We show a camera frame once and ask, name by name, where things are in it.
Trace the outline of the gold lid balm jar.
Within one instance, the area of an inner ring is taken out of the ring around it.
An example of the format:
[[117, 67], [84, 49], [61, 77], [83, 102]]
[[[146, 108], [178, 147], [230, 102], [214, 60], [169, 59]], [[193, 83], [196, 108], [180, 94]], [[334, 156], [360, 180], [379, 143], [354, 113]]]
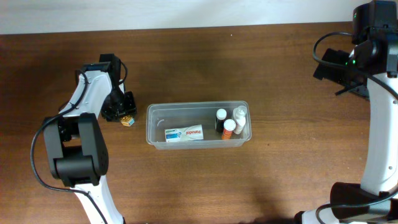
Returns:
[[135, 119], [132, 115], [126, 115], [120, 119], [120, 122], [123, 126], [132, 126], [135, 122]]

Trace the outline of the white blue Panadol box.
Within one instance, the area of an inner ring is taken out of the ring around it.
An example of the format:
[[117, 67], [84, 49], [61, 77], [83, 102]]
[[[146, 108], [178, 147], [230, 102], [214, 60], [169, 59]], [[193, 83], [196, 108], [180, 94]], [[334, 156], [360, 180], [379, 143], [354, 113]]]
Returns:
[[165, 130], [166, 142], [187, 142], [203, 140], [203, 128], [201, 124]]

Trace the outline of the dark bottle white cap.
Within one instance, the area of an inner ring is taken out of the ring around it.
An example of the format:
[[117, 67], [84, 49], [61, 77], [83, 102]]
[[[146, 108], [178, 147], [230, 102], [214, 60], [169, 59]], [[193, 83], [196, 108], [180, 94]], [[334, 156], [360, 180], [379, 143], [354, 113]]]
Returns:
[[215, 130], [218, 133], [222, 133], [224, 130], [224, 121], [226, 119], [227, 112], [225, 109], [220, 108], [216, 112], [216, 119], [215, 119]]

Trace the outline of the white calamine lotion bottle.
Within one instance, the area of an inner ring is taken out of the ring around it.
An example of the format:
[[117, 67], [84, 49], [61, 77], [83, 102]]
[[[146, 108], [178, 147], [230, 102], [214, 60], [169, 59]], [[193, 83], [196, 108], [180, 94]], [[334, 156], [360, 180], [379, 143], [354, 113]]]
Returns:
[[248, 109], [245, 106], [239, 106], [233, 110], [232, 118], [236, 123], [236, 127], [234, 129], [235, 134], [241, 134], [244, 126], [246, 125], [246, 115]]

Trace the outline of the orange Redoxon tablet tube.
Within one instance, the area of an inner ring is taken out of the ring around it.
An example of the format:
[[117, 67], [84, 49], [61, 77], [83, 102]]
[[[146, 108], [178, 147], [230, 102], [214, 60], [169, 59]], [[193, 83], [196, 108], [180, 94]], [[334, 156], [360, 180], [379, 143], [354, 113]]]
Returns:
[[224, 124], [223, 134], [221, 136], [222, 140], [229, 140], [232, 136], [233, 131], [236, 128], [236, 123], [233, 119], [227, 119]]

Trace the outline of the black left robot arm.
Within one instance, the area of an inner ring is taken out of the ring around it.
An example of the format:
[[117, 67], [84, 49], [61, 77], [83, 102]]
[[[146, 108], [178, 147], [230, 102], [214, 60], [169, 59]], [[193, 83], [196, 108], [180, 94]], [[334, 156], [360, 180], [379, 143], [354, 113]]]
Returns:
[[75, 71], [76, 89], [59, 113], [45, 118], [44, 135], [50, 173], [63, 187], [45, 188], [75, 194], [91, 223], [124, 223], [106, 174], [108, 149], [98, 118], [131, 126], [137, 113], [134, 95], [125, 89], [127, 66], [115, 54], [102, 54], [97, 63]]

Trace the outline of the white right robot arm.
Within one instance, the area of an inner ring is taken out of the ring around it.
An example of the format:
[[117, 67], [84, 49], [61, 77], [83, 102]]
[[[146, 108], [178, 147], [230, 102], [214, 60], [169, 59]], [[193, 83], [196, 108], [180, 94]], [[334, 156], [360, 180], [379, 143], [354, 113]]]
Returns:
[[397, 223], [397, 3], [370, 1], [353, 11], [348, 53], [327, 49], [313, 76], [370, 102], [368, 155], [360, 183], [333, 184], [329, 201], [294, 223]]

